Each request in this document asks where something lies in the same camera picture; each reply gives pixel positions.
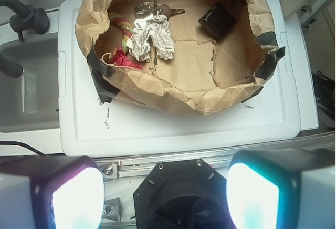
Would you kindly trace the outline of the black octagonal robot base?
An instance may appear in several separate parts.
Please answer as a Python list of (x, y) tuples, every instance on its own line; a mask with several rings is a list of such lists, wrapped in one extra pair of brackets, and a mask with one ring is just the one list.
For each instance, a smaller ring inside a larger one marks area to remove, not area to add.
[(137, 228), (235, 228), (226, 178), (194, 160), (156, 166), (134, 191)]

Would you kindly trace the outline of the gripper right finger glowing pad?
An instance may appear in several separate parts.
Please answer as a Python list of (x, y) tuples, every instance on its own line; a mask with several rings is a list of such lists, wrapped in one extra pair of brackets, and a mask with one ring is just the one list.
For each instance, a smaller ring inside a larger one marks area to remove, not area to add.
[(335, 152), (240, 150), (226, 196), (237, 228), (335, 228)]

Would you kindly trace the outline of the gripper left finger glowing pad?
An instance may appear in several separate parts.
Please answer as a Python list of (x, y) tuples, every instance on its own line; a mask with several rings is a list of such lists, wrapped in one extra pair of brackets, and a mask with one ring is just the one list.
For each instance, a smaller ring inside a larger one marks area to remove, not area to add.
[(103, 205), (91, 157), (1, 158), (1, 228), (98, 228)]

